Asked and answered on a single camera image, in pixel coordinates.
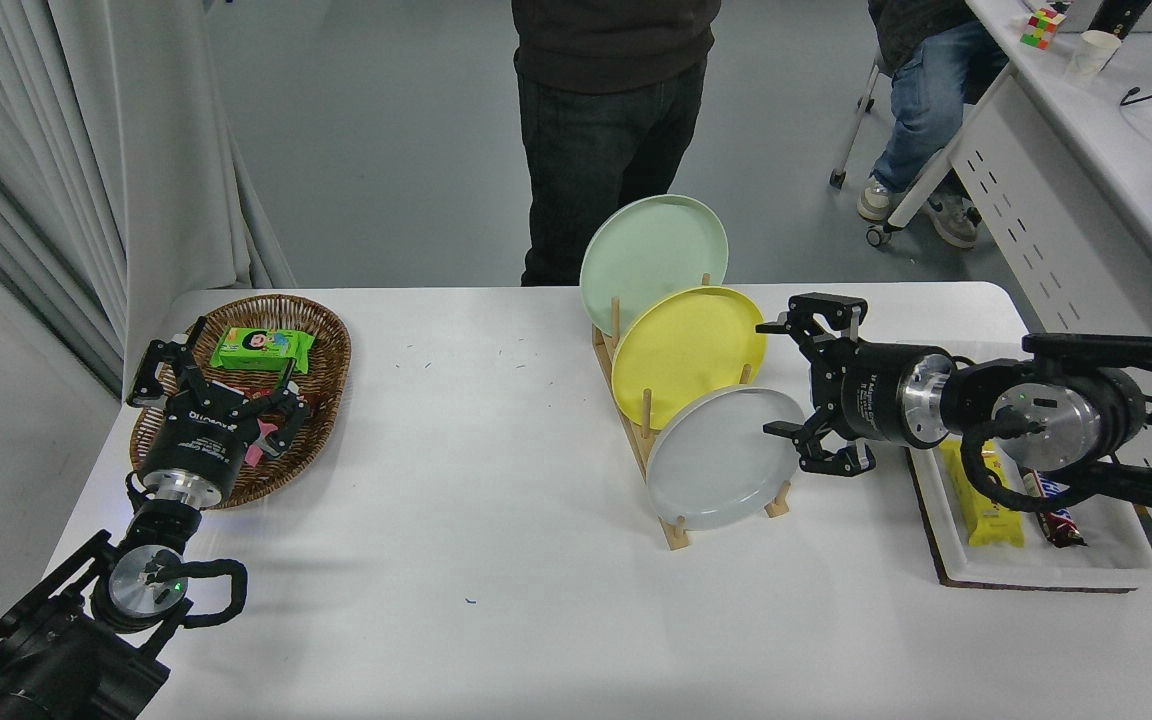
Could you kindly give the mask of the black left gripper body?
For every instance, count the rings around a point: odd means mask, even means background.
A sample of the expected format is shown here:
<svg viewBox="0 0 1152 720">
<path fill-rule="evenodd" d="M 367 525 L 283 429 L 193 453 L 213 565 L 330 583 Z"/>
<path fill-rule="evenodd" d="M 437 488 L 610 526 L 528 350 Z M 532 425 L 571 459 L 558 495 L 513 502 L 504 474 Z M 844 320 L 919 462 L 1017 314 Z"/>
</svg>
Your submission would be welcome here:
<svg viewBox="0 0 1152 720">
<path fill-rule="evenodd" d="M 166 402 L 166 420 L 145 460 L 141 480 L 150 484 L 154 473 L 185 471 L 212 486 L 233 486 L 250 447 L 259 437 L 255 416 L 234 411 L 247 396 L 229 389 L 210 389 L 200 397 L 196 389 L 175 393 Z"/>
</svg>

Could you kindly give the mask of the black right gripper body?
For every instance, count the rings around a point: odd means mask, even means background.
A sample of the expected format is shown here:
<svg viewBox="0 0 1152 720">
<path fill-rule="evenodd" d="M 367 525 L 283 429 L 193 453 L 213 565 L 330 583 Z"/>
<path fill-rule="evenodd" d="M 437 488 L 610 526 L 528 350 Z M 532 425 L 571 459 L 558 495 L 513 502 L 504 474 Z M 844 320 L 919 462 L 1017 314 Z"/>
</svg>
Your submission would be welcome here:
<svg viewBox="0 0 1152 720">
<path fill-rule="evenodd" d="M 833 381 L 840 382 L 835 430 L 846 439 L 876 439 L 914 446 L 916 437 L 908 420 L 914 409 L 916 346 L 876 343 L 861 340 L 824 340 L 820 351 Z"/>
</svg>

